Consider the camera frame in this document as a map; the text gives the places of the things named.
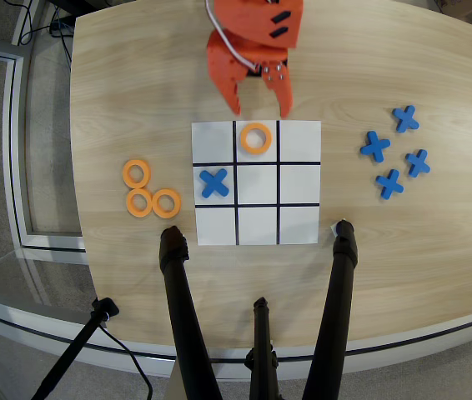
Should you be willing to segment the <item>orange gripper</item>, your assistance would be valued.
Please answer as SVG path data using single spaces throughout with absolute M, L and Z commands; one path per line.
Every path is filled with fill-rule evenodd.
M 279 103 L 280 117 L 292 110 L 293 94 L 288 68 L 288 50 L 270 47 L 225 32 L 230 50 L 219 32 L 214 31 L 207 44 L 208 68 L 211 78 L 220 77 L 218 89 L 234 115 L 241 113 L 238 84 L 246 77 L 262 77 L 266 87 L 274 92 Z

